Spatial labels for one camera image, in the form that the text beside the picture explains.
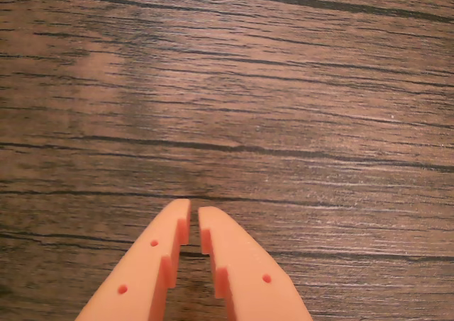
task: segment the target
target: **wood grain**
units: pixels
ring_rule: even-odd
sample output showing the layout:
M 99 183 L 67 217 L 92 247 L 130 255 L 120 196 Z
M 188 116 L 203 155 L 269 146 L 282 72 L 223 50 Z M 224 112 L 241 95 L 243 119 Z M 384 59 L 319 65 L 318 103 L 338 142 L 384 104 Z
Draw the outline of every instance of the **wood grain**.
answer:
M 314 320 L 454 320 L 454 0 L 0 0 L 0 320 L 73 320 L 176 197 Z M 166 320 L 225 320 L 196 214 Z

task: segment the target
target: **brown wooden surface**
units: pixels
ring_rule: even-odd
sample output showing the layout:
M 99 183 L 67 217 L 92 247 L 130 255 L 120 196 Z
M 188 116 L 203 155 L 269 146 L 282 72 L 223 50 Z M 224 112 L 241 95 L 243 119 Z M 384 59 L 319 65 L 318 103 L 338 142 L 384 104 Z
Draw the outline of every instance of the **brown wooden surface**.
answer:
M 454 0 L 0 2 L 1 320 L 73 320 L 176 197 L 315 321 L 454 320 Z M 190 243 L 166 320 L 225 320 Z

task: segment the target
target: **orange plastic part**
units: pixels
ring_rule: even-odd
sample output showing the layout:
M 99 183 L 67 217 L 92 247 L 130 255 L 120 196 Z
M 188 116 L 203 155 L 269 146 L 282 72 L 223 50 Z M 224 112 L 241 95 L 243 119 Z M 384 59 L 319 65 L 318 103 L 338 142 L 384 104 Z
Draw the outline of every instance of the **orange plastic part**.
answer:
M 290 277 L 229 215 L 199 209 L 202 252 L 229 321 L 312 321 Z
M 190 202 L 178 199 L 147 226 L 76 321 L 161 321 L 177 280 L 179 246 L 189 240 Z

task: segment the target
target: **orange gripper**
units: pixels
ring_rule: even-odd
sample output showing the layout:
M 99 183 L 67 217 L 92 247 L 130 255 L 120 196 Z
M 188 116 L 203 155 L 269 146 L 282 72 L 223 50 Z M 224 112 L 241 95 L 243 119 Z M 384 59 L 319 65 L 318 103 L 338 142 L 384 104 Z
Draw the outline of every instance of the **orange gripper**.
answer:
M 180 245 L 189 241 L 190 202 L 177 199 L 146 227 L 76 321 L 162 321 Z M 312 321 L 290 277 L 229 215 L 199 209 L 201 247 L 228 321 Z

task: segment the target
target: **small hole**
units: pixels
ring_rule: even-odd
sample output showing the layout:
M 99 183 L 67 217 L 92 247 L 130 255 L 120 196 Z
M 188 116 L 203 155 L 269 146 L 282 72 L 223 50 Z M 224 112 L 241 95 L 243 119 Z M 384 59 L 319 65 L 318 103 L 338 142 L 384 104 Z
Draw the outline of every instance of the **small hole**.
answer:
M 263 279 L 263 281 L 265 281 L 266 283 L 271 283 L 271 276 L 268 275 L 268 274 L 263 275 L 262 279 Z
M 124 284 L 118 287 L 118 294 L 124 294 L 126 291 L 128 291 L 128 287 Z

